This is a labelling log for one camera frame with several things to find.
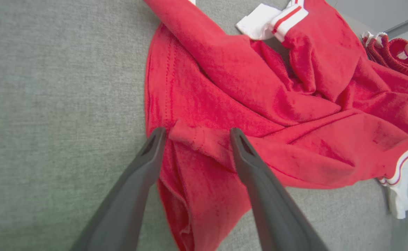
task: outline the red stripe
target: red stripe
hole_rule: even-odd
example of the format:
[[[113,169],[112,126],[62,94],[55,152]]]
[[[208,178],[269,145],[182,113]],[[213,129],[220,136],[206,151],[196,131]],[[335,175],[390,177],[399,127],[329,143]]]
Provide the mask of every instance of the red stripe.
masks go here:
[[[274,25],[274,29],[272,30],[272,33],[276,33],[277,29],[279,28],[280,24],[282,24],[282,22],[286,21],[288,18],[290,18],[292,15],[294,15],[297,11],[299,11],[302,7],[299,5],[297,8],[295,8],[295,10],[291,11],[290,13],[288,13],[286,16],[282,17],[281,19],[279,19],[275,25]]]
[[[399,182],[399,180],[400,180],[400,178],[401,178],[401,168],[402,168],[402,165],[404,164],[404,162],[406,161],[406,160],[408,160],[408,156],[407,156],[407,158],[405,158],[404,160],[403,160],[403,162],[401,163],[401,165],[400,165],[400,176],[398,177],[398,180],[395,182],[395,183],[393,183],[393,184],[391,184],[390,182],[388,183],[390,186],[393,186],[393,185],[395,185],[395,184],[397,184],[398,182]]]

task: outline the red garment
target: red garment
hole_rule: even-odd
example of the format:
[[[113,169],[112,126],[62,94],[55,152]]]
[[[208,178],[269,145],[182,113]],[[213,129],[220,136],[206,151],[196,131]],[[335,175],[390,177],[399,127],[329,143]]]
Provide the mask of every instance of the red garment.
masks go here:
[[[158,189],[180,250],[211,251],[250,209],[229,142],[238,127],[284,186],[391,178],[408,150],[408,77],[367,59],[335,9],[306,0],[282,58],[226,35],[187,0],[145,0],[162,24],[145,79],[147,135],[166,127]]]
[[[395,38],[388,41],[385,33],[379,33],[374,37],[366,33],[363,37],[363,44],[369,53],[370,60],[408,76],[407,40]]]

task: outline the red and white clothing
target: red and white clothing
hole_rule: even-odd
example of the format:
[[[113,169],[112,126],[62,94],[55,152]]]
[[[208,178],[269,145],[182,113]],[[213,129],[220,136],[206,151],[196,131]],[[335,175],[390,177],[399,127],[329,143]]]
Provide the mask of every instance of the red and white clothing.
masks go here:
[[[271,26],[295,76],[265,43],[226,35],[187,0],[145,1],[162,22],[147,59],[146,130],[167,128],[158,189],[180,250],[217,249],[250,209],[232,127],[284,186],[405,180],[408,77],[368,60],[324,1],[289,5]]]
[[[362,34],[362,43],[370,60],[408,76],[408,41],[402,38],[388,40],[386,33],[373,36]]]

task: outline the gray floor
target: gray floor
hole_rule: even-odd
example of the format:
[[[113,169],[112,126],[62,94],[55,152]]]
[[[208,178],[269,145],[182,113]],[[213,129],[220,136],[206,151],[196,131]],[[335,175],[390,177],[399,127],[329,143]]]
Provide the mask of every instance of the gray floor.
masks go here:
[[[235,35],[260,2],[197,5]],[[141,0],[0,1],[0,251],[67,250],[139,150],[158,22]],[[332,250],[408,250],[376,181],[289,192]],[[247,213],[219,250],[259,250],[255,232]],[[175,250],[155,187],[139,250]]]

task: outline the gray fabric surface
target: gray fabric surface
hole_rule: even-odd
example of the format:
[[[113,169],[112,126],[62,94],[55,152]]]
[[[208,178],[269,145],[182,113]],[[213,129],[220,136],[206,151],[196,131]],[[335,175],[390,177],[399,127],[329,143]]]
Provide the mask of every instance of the gray fabric surface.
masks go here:
[[[259,3],[197,5],[235,35]],[[0,0],[0,251],[67,250],[142,146],[157,25],[141,0]],[[289,191],[332,250],[408,250],[376,181]],[[255,232],[250,211],[219,250],[260,250]],[[138,249],[176,249],[155,187]]]

